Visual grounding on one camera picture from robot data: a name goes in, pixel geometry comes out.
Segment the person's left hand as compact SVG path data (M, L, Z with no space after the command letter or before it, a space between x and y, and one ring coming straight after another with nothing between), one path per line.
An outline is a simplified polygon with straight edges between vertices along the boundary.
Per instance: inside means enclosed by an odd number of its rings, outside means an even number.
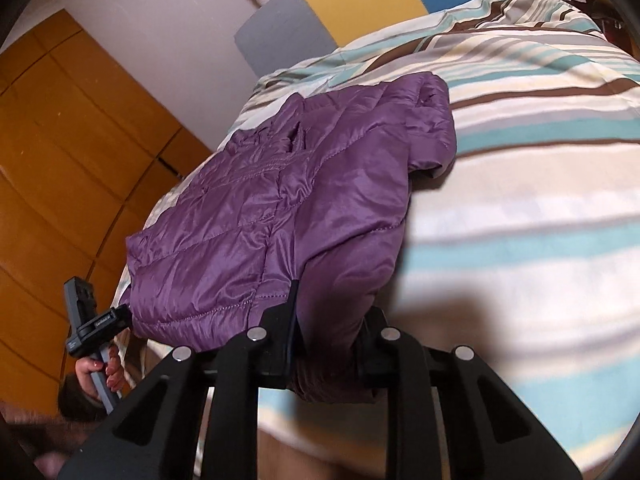
M99 361L90 356L79 359L75 363L75 374L80 388L89 398L101 401L98 389L93 382L92 375L103 372L106 376L106 386L111 392L121 392L126 385L125 370L122 367L116 344L108 347L108 358Z

